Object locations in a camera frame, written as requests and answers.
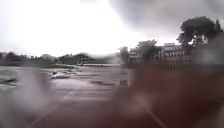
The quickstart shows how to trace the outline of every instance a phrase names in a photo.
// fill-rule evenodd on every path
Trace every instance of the treeline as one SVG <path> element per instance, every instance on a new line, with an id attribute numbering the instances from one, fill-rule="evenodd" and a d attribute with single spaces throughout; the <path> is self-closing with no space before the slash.
<path id="1" fill-rule="evenodd" d="M 43 68 L 54 68 L 55 64 L 76 65 L 81 63 L 106 64 L 114 56 L 93 57 L 86 53 L 66 54 L 60 57 L 53 57 L 44 54 L 40 57 L 17 55 L 14 52 L 0 53 L 1 66 L 38 66 Z"/>

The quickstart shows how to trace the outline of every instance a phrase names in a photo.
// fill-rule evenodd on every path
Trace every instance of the tree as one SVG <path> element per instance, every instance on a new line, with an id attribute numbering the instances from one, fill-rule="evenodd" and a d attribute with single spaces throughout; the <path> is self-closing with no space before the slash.
<path id="1" fill-rule="evenodd" d="M 218 33 L 223 32 L 219 20 L 214 22 L 205 16 L 184 21 L 180 29 L 182 33 L 179 34 L 177 40 L 187 53 L 199 44 L 207 43 Z"/>
<path id="2" fill-rule="evenodd" d="M 62 64 L 62 62 L 58 58 L 53 59 L 53 63 Z"/>
<path id="3" fill-rule="evenodd" d="M 0 59 L 2 59 L 3 58 L 3 55 L 2 55 L 2 53 L 0 53 Z"/>
<path id="4" fill-rule="evenodd" d="M 89 56 L 86 53 L 79 53 L 79 54 L 76 54 L 76 55 L 66 54 L 66 55 L 63 55 L 63 56 L 58 58 L 60 63 L 70 64 L 70 65 L 74 65 L 74 64 L 77 64 L 77 63 L 82 63 L 84 60 L 88 61 L 88 60 L 92 60 L 92 59 L 94 59 L 94 58 L 92 58 L 91 56 Z"/>
<path id="5" fill-rule="evenodd" d="M 128 47 L 124 46 L 120 48 L 120 57 L 122 60 L 122 63 L 124 65 L 129 64 L 129 52 L 128 52 Z"/>
<path id="6" fill-rule="evenodd" d="M 5 59 L 6 59 L 7 61 L 19 61 L 19 60 L 20 60 L 19 56 L 16 55 L 14 52 L 9 52 L 9 53 L 6 55 Z"/>
<path id="7" fill-rule="evenodd" d="M 143 62 L 152 59 L 152 57 L 158 53 L 160 49 L 156 46 L 156 43 L 156 40 L 141 41 L 138 43 L 136 49 Z"/>

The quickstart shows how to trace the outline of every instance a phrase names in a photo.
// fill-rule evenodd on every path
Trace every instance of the gray cloud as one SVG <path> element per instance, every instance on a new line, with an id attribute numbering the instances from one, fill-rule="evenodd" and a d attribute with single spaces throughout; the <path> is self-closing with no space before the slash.
<path id="1" fill-rule="evenodd" d="M 181 23 L 195 16 L 222 20 L 222 0 L 110 0 L 129 26 L 148 35 L 176 35 Z"/>

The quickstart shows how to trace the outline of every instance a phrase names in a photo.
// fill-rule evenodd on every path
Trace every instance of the wet road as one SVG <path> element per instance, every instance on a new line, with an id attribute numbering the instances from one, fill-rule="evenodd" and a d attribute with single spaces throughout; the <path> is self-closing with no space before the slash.
<path id="1" fill-rule="evenodd" d="M 124 79 L 120 69 L 85 68 L 72 79 L 51 81 L 54 102 L 27 128 L 97 126 L 116 85 Z"/>

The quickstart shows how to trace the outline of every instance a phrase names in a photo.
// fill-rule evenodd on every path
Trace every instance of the white building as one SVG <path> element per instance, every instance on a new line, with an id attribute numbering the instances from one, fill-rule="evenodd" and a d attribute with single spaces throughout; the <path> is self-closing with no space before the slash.
<path id="1" fill-rule="evenodd" d="M 185 55 L 181 45 L 175 45 L 175 43 L 165 43 L 164 46 L 160 47 L 161 51 L 154 56 L 156 60 L 167 60 L 174 65 L 179 62 L 189 63 L 191 61 L 191 57 Z"/>

